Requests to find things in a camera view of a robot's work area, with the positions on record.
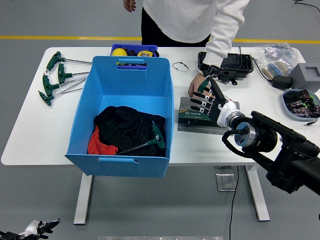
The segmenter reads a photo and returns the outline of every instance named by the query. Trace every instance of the table leg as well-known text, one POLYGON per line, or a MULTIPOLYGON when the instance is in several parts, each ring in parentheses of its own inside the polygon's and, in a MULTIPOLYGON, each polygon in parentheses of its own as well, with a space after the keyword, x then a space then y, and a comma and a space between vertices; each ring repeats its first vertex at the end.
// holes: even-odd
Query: table leg
POLYGON ((248 176, 257 218, 260 222, 267 222, 270 221, 270 217, 257 173, 258 167, 258 165, 249 165, 245 166, 245 170, 248 176))
POLYGON ((76 204, 73 222, 74 225, 86 224, 92 177, 92 175, 87 176, 86 174, 82 173, 78 202, 76 204))

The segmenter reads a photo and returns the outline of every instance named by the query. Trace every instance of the gray box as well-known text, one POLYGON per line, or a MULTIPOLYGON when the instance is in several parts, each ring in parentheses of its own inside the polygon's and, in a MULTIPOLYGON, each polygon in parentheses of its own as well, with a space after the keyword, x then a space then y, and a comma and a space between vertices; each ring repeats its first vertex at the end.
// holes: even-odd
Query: gray box
POLYGON ((320 63, 298 63, 290 72, 292 89, 306 89, 313 93, 320 89, 320 63))

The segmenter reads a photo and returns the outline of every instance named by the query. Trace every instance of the blue plastic basket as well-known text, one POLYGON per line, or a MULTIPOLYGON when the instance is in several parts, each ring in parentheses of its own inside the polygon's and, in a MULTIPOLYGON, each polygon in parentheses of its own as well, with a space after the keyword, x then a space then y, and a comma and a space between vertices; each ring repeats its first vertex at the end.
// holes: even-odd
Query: blue plastic basket
POLYGON ((174 127, 170 63, 162 57, 96 56, 74 117, 66 157, 86 175, 158 177, 166 174, 174 127), (146 63, 146 69, 119 69, 117 62, 146 63), (127 106, 166 118, 165 157, 89 155, 93 120, 108 106, 127 106))

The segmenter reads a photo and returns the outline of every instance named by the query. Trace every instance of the yellow floor line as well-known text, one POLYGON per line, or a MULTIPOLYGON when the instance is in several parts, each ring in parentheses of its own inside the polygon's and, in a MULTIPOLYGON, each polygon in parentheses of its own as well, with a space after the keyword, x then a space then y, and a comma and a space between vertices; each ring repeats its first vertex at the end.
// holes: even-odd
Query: yellow floor line
MULTIPOLYGON (((32 35, 0 35, 0 40, 94 40, 94 41, 141 41, 137 36, 32 36, 32 35)), ((236 38, 234 43, 288 43, 288 44, 320 44, 320 40, 289 39, 245 39, 236 38)))

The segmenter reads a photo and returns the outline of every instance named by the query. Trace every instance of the black cloth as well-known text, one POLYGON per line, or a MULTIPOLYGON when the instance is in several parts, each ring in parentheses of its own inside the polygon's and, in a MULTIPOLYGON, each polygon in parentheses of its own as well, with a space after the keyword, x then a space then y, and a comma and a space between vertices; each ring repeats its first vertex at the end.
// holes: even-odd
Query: black cloth
MULTIPOLYGON (((152 131, 153 122, 165 140, 166 119, 164 117, 140 112, 128 106, 108 106, 93 120, 94 125, 99 127, 100 142, 117 147, 117 153, 155 139, 152 131)), ((166 149, 160 149, 154 144, 123 155, 165 157, 166 149)))
POLYGON ((205 47, 210 35, 201 42, 186 43, 175 41, 165 35, 155 21, 142 8, 141 14, 141 36, 142 45, 156 45, 158 47, 205 47))

